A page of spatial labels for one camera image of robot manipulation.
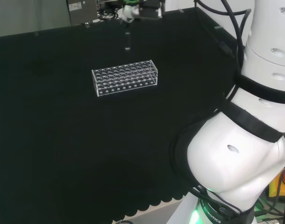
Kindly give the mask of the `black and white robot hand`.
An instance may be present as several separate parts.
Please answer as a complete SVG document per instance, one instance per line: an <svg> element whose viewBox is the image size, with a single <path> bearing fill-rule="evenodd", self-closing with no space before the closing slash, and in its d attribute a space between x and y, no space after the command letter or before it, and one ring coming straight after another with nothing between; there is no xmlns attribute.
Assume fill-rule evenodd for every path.
<svg viewBox="0 0 285 224"><path fill-rule="evenodd" d="M139 4L126 4L118 10L118 16L121 25L124 28L129 28L130 25L140 20L139 16Z"/></svg>

